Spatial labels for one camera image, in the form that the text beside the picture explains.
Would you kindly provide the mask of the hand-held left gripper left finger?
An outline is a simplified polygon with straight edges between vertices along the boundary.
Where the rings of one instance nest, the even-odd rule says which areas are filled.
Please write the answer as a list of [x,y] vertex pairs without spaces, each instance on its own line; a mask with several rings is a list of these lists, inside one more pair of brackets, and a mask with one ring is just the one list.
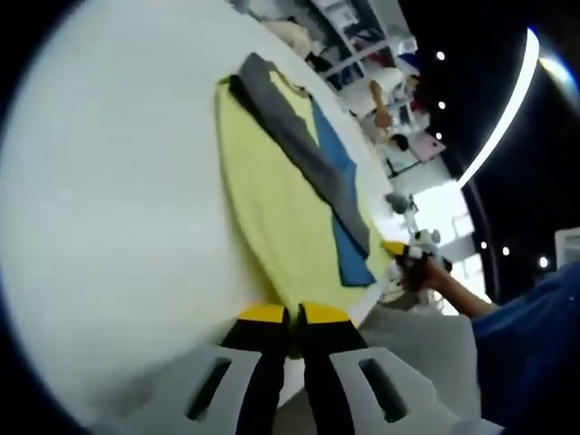
[[120,418],[96,423],[94,434],[270,434],[285,359],[290,314],[279,304],[242,312],[218,345],[172,361],[149,398]]

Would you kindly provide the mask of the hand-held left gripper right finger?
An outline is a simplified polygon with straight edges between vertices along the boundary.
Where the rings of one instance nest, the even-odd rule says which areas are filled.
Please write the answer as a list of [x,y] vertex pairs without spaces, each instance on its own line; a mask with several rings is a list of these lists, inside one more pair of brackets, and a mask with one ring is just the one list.
[[296,334],[319,434],[498,433],[498,425],[446,407],[428,378],[389,350],[369,346],[338,308],[302,302]]

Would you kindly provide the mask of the person's right hand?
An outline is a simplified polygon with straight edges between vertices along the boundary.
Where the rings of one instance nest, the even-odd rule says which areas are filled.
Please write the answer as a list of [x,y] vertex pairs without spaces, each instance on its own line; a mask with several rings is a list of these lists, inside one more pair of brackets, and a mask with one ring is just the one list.
[[419,258],[411,256],[396,256],[395,262],[401,271],[401,288],[408,293],[420,291],[427,281],[427,265],[435,256],[422,255]]

